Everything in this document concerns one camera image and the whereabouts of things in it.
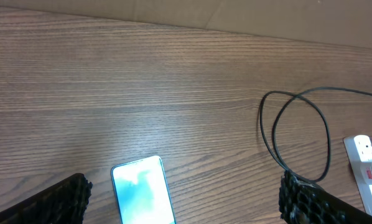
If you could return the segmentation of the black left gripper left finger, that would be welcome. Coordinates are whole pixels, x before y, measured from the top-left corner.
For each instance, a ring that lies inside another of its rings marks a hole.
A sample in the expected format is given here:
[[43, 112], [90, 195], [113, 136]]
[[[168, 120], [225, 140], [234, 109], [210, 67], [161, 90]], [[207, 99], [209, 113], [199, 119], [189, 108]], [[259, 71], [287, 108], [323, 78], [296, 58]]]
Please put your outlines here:
[[0, 212], [0, 224], [82, 224], [93, 184], [81, 173]]

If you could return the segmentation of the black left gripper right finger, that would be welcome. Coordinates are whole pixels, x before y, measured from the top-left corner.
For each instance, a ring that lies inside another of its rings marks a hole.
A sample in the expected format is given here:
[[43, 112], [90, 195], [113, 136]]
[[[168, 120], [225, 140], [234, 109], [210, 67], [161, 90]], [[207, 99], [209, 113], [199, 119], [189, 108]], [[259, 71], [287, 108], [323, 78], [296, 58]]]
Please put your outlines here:
[[281, 219], [290, 224], [372, 224], [372, 216], [290, 171], [281, 177]]

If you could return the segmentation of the blue Galaxy smartphone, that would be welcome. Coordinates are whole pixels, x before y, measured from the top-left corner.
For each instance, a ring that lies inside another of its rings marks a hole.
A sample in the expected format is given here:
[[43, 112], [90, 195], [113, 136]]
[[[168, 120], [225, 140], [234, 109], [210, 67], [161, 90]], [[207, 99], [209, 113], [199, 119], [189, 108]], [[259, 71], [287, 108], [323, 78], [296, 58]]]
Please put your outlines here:
[[122, 224], [176, 223], [159, 156], [114, 166], [111, 178]]

